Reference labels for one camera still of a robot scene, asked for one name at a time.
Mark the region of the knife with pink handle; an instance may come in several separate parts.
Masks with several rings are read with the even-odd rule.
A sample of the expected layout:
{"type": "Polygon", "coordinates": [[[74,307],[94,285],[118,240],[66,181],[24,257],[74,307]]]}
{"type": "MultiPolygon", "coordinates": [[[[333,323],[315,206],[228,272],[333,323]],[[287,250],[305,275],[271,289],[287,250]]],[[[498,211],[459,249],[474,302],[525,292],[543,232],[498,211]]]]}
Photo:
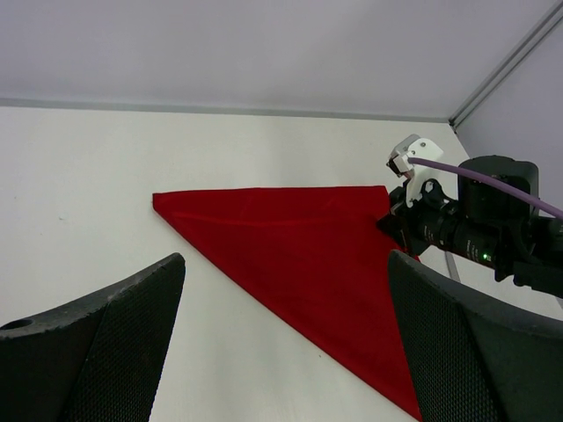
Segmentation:
{"type": "Polygon", "coordinates": [[[459,272],[457,270],[457,265],[456,265],[456,261],[454,259],[453,254],[450,253],[449,251],[446,251],[446,252],[444,252],[444,257],[445,257],[446,266],[447,266],[450,278],[453,279],[454,281],[460,283],[461,278],[460,278],[459,272]]]}

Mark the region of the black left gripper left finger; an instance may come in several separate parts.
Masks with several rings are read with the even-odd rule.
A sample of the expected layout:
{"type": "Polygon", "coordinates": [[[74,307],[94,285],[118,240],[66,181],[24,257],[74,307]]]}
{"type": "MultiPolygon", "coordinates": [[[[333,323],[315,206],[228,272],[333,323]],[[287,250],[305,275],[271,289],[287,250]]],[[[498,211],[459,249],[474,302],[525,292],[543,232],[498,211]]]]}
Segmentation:
{"type": "Polygon", "coordinates": [[[178,254],[1,328],[3,421],[147,421],[182,295],[178,254]]]}

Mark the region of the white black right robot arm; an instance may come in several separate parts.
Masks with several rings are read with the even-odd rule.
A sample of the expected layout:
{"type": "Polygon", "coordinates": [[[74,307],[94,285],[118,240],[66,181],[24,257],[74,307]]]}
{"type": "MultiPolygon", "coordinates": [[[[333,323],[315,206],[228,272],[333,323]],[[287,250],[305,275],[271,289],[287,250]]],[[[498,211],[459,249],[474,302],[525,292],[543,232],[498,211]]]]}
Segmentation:
{"type": "Polygon", "coordinates": [[[377,227],[414,257],[434,246],[494,271],[496,281],[562,296],[562,211],[538,197],[538,167],[505,156],[458,166],[409,158],[377,227]]]}

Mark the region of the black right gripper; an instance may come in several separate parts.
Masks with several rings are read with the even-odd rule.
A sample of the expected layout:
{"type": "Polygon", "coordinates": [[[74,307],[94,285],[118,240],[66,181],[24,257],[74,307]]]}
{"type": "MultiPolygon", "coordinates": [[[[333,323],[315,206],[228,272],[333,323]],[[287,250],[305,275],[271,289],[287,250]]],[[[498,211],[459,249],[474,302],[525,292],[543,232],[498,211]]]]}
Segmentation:
{"type": "Polygon", "coordinates": [[[390,211],[377,221],[377,228],[411,257],[419,257],[428,247],[467,258],[495,268],[500,243],[499,231],[471,222],[459,202],[448,197],[440,185],[424,185],[422,197],[412,207],[405,203],[405,186],[389,194],[390,211]]]}

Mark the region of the red cloth napkin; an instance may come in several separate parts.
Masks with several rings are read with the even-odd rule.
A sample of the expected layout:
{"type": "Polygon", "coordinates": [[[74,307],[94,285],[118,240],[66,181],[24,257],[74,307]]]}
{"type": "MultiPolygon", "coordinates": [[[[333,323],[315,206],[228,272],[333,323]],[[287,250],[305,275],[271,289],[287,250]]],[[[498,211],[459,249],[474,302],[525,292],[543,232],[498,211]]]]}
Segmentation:
{"type": "Polygon", "coordinates": [[[254,299],[414,418],[383,186],[156,193],[155,212],[254,299]]]}

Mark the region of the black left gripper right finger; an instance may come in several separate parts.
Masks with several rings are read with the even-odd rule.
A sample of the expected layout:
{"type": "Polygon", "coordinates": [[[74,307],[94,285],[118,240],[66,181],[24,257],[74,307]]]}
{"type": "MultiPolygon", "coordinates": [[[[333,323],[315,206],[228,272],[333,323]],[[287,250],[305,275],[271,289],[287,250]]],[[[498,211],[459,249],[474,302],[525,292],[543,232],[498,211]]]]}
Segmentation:
{"type": "Polygon", "coordinates": [[[401,251],[391,299],[424,421],[560,421],[562,322],[451,280],[401,251]]]}

